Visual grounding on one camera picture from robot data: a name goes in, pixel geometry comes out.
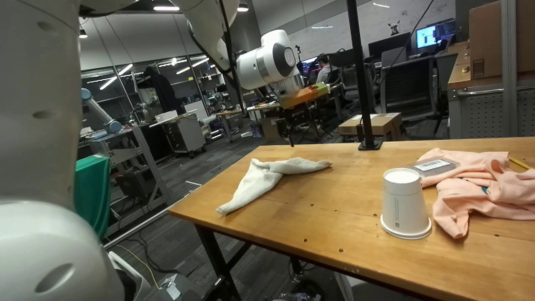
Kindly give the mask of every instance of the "paper cup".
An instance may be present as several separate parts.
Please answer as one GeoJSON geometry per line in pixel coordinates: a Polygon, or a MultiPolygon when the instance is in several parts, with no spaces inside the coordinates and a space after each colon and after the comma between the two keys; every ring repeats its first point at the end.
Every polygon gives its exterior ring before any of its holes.
{"type": "Polygon", "coordinates": [[[420,173],[398,167],[383,173],[381,227],[401,239],[421,239],[431,230],[425,210],[420,173]]]}

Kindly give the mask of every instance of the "machine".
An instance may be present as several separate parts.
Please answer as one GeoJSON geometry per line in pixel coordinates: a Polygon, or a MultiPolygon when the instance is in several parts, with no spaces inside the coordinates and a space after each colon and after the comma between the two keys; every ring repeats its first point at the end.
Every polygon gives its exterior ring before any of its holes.
{"type": "MultiPolygon", "coordinates": [[[[189,20],[190,35],[199,48],[217,65],[222,73],[231,71],[224,36],[224,18],[229,26],[237,15],[239,0],[224,0],[226,16],[217,0],[177,0],[189,20]]],[[[267,83],[277,83],[284,93],[301,88],[297,55],[284,30],[267,31],[261,36],[261,46],[236,58],[236,73],[242,88],[252,90],[267,83]]]]}
{"type": "MultiPolygon", "coordinates": [[[[122,301],[124,289],[90,225],[73,209],[80,107],[78,15],[99,16],[134,0],[7,0],[0,10],[0,291],[10,301],[122,301]]],[[[216,0],[180,0],[192,33],[221,70],[216,0]]],[[[237,0],[224,1],[227,20],[237,0]]],[[[284,31],[237,58],[244,88],[297,88],[284,31]]]]}
{"type": "Polygon", "coordinates": [[[82,88],[82,103],[87,105],[102,120],[105,132],[120,132],[122,125],[99,105],[88,88],[82,88]]]}

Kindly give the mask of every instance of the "screen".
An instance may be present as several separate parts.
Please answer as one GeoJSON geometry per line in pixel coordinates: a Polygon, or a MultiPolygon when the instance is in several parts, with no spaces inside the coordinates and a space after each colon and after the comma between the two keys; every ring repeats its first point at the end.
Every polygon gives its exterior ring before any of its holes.
{"type": "Polygon", "coordinates": [[[416,31],[416,46],[425,48],[425,46],[436,45],[440,40],[436,40],[435,30],[436,30],[436,26],[420,28],[416,31]]]}
{"type": "Polygon", "coordinates": [[[311,65],[316,61],[316,58],[318,56],[311,56],[311,58],[308,58],[308,60],[301,60],[301,63],[302,63],[302,75],[308,75],[308,71],[309,71],[309,68],[311,68],[311,65]]]}

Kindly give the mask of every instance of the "wooden table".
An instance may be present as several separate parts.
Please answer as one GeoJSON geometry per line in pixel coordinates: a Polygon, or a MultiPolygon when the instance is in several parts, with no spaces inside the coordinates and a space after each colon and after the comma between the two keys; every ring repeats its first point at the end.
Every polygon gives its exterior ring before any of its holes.
{"type": "MultiPolygon", "coordinates": [[[[433,147],[510,150],[535,165],[535,137],[384,142],[376,152],[359,152],[356,143],[262,145],[170,212],[201,229],[212,264],[219,252],[221,260],[214,264],[219,275],[229,277],[229,272],[217,244],[209,244],[209,230],[431,297],[533,299],[535,220],[473,215],[465,240],[453,240],[436,224],[421,240],[403,240],[381,229],[381,173],[413,163],[433,147]],[[286,175],[244,209],[226,217],[216,214],[216,207],[232,197],[252,157],[294,155],[331,160],[333,168],[286,175]]],[[[428,212],[435,197],[436,189],[425,189],[428,212]]]]}
{"type": "Polygon", "coordinates": [[[294,108],[296,105],[316,102],[329,93],[326,83],[316,83],[313,87],[306,87],[297,90],[296,93],[282,95],[279,103],[282,108],[294,108]]]}

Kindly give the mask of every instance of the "crumpled towel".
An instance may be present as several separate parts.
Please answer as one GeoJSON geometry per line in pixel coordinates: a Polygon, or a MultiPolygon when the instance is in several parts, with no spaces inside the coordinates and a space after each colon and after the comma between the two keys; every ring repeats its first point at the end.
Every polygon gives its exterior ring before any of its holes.
{"type": "Polygon", "coordinates": [[[271,190],[284,173],[306,173],[328,168],[331,162],[308,160],[302,157],[292,157],[289,160],[261,162],[252,158],[244,178],[241,178],[232,199],[217,207],[219,214],[229,214],[244,207],[259,195],[271,190]]]}
{"type": "Polygon", "coordinates": [[[443,157],[458,162],[456,168],[421,178],[436,184],[433,219],[451,237],[468,234],[470,212],[500,219],[535,219],[535,168],[508,168],[506,152],[455,152],[433,148],[420,157],[443,157]]]}

